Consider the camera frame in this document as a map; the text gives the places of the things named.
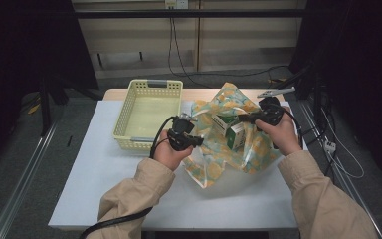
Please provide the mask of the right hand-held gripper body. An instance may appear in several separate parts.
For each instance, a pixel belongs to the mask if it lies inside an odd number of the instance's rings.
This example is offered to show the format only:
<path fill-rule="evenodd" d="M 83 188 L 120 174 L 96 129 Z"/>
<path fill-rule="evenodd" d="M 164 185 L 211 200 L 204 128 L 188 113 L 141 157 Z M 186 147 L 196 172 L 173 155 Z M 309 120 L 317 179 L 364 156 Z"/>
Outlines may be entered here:
<path fill-rule="evenodd" d="M 259 106 L 262 110 L 262 121 L 276 126 L 282 119 L 284 109 L 282 108 L 277 95 L 294 92 L 295 88 L 282 90 L 269 90 L 259 94 Z"/>

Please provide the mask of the white wall socket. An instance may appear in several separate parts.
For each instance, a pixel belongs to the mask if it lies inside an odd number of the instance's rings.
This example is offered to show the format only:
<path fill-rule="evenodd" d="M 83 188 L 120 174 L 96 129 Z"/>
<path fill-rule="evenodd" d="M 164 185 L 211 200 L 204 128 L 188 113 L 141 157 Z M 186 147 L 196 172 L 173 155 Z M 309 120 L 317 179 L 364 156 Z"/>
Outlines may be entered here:
<path fill-rule="evenodd" d="M 166 9 L 188 9 L 188 0 L 164 0 Z"/>

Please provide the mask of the short green and white box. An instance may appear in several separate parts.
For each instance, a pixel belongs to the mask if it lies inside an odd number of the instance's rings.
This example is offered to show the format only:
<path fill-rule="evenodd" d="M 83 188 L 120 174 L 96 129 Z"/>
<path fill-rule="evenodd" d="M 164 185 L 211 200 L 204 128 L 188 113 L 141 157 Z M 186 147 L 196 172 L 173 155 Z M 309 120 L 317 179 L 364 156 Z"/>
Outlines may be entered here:
<path fill-rule="evenodd" d="M 245 143 L 244 125 L 237 116 L 212 116 L 214 129 L 226 141 L 227 147 L 235 150 Z"/>

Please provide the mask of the white table mat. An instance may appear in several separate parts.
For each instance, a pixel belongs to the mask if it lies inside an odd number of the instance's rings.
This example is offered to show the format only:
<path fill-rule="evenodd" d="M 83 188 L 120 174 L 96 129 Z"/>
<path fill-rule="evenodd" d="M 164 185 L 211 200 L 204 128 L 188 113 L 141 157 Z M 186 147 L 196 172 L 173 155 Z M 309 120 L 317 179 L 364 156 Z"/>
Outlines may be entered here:
<path fill-rule="evenodd" d="M 101 197 L 134 175 L 144 151 L 121 149 L 112 137 L 122 101 L 97 103 L 86 136 L 49 225 L 83 230 L 97 222 Z M 296 226 L 291 194 L 273 163 L 256 174 L 231 166 L 203 189 L 183 167 L 169 191 L 146 216 L 147 231 L 269 231 Z"/>

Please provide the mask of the black metal stand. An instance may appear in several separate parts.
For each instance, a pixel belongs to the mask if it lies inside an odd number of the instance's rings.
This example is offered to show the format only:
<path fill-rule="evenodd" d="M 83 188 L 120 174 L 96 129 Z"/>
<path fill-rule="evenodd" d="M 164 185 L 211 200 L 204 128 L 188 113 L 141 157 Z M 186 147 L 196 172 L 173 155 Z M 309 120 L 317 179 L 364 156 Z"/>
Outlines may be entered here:
<path fill-rule="evenodd" d="M 321 75 L 318 67 L 310 63 L 299 72 L 277 85 L 279 90 L 286 87 L 295 87 L 295 96 L 298 100 L 307 100 L 310 93 L 313 93 L 313 117 L 317 125 L 322 126 L 324 119 L 321 112 Z"/>
<path fill-rule="evenodd" d="M 39 90 L 42 113 L 41 136 L 44 136 L 50 130 L 52 125 L 49 97 L 52 97 L 56 105 L 65 105 L 69 101 L 66 89 L 74 89 L 76 92 L 94 101 L 100 101 L 102 99 L 102 95 L 94 93 L 87 88 L 81 87 L 79 84 L 74 83 L 73 81 L 69 81 L 61 76 L 53 75 L 49 77 L 43 77 L 40 80 Z"/>

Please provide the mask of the dark curtain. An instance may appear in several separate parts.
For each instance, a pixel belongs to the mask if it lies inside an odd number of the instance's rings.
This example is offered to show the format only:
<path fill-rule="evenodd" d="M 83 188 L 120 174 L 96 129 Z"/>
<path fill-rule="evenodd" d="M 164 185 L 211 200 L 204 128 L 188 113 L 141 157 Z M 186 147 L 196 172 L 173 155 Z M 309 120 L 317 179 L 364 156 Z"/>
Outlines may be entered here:
<path fill-rule="evenodd" d="M 382 0 L 306 0 L 290 62 L 294 73 L 316 56 L 329 95 L 382 170 Z"/>
<path fill-rule="evenodd" d="M 74 12 L 73 0 L 0 0 L 0 150 L 42 81 L 53 95 L 98 87 Z"/>

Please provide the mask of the black horizontal bar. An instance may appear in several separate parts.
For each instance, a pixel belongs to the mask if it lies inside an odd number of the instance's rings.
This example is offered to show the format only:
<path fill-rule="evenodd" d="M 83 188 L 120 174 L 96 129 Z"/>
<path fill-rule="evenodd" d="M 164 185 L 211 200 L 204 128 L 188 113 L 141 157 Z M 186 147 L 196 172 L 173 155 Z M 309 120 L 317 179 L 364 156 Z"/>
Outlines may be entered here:
<path fill-rule="evenodd" d="M 82 10 L 75 15 L 81 19 L 99 18 L 294 18 L 307 15 L 299 9 L 271 10 L 222 10 L 222 9 L 188 9 L 188 10 Z"/>

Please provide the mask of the person's left hand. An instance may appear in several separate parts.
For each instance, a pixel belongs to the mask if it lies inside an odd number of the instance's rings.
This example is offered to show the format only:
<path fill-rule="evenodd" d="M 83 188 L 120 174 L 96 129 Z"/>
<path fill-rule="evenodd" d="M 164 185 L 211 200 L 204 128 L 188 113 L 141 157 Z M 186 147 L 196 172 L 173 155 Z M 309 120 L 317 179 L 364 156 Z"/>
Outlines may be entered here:
<path fill-rule="evenodd" d="M 159 137 L 159 142 L 157 143 L 153 159 L 170 170 L 175 171 L 179 167 L 181 161 L 188 157 L 192 151 L 192 146 L 189 146 L 182 151 L 174 150 L 169 143 L 167 131 L 164 130 Z"/>

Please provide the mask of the person's right hand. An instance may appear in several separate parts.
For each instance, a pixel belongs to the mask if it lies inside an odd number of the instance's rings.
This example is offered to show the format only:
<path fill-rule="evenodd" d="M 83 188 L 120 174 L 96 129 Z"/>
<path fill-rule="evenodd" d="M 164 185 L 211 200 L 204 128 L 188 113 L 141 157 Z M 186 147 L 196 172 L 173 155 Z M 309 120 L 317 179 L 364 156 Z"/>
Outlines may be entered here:
<path fill-rule="evenodd" d="M 294 152 L 301 151 L 301 146 L 295 134 L 293 120 L 290 116 L 284 115 L 276 125 L 270 125 L 259 119 L 255 121 L 257 128 L 266 133 L 272 143 L 279 149 L 282 155 L 288 156 Z"/>

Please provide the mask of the orange slice print bag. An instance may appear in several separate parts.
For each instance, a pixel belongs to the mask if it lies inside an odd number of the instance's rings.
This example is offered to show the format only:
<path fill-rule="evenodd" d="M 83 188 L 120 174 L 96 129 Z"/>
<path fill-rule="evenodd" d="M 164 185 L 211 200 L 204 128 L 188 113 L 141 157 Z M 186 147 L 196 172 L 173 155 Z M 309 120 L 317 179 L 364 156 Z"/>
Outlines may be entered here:
<path fill-rule="evenodd" d="M 192 133 L 204 138 L 184 160 L 185 170 L 202 188 L 213 185 L 227 165 L 254 174 L 266 169 L 281 157 L 268 136 L 249 122 L 242 122 L 245 130 L 243 146 L 231 150 L 224 138 L 214 129 L 212 116 L 238 116 L 259 109 L 241 90 L 226 83 L 210 101 L 197 100 L 192 104 L 191 117 L 196 119 Z"/>

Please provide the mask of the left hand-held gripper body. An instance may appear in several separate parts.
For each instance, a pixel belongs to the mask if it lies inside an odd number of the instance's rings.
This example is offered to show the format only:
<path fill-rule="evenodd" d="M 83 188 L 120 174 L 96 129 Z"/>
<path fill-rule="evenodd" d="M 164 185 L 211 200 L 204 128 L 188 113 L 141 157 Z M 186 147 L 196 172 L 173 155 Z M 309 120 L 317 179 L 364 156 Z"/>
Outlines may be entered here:
<path fill-rule="evenodd" d="M 170 119 L 172 120 L 172 128 L 168 130 L 167 135 L 171 147 L 176 151 L 182 151 L 192 146 L 189 142 L 189 136 L 193 136 L 190 135 L 190 132 L 194 128 L 193 121 L 196 119 L 185 113 Z"/>

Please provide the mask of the aluminium rail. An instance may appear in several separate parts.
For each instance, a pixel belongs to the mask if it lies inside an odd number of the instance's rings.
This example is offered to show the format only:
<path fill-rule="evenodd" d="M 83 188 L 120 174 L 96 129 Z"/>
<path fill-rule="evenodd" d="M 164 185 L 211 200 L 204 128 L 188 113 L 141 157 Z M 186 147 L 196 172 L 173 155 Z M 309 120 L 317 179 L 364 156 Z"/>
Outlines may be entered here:
<path fill-rule="evenodd" d="M 41 161 L 49 147 L 55 134 L 60 119 L 55 119 L 41 135 L 36 143 L 35 150 L 29 157 L 27 165 L 24 167 L 21 177 L 18 179 L 11 196 L 0 213 L 0 239 L 6 239 L 9 229 L 22 205 L 33 178 L 41 164 Z"/>
<path fill-rule="evenodd" d="M 301 103 L 300 108 L 308 124 L 313 128 L 317 144 L 325 154 L 327 163 L 330 166 L 330 170 L 333 173 L 333 178 L 336 179 L 340 187 L 365 210 L 365 212 L 368 214 L 370 220 L 374 225 L 378 238 L 382 239 L 382 230 L 380 229 L 371 210 L 369 209 L 361 194 L 357 190 L 355 184 L 353 183 L 353 179 L 361 179 L 362 176 L 365 174 L 362 165 L 359 163 L 356 157 L 353 157 L 355 162 L 361 168 L 361 175 L 355 176 L 349 173 L 342 165 L 338 156 L 333 156 L 331 151 L 325 147 L 325 144 L 328 142 L 329 137 L 326 135 L 320 135 L 320 130 L 317 128 L 317 123 L 314 121 L 313 109 L 310 107 L 309 103 Z"/>

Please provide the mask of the pale yellow plastic basket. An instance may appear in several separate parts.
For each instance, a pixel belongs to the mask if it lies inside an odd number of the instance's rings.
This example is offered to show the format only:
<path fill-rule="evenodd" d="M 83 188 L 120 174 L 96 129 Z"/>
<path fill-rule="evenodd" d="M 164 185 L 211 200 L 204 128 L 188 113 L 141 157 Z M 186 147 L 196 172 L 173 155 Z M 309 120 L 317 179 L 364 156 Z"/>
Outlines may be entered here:
<path fill-rule="evenodd" d="M 121 149 L 150 151 L 162 124 L 180 114 L 183 83 L 132 80 L 112 135 Z"/>

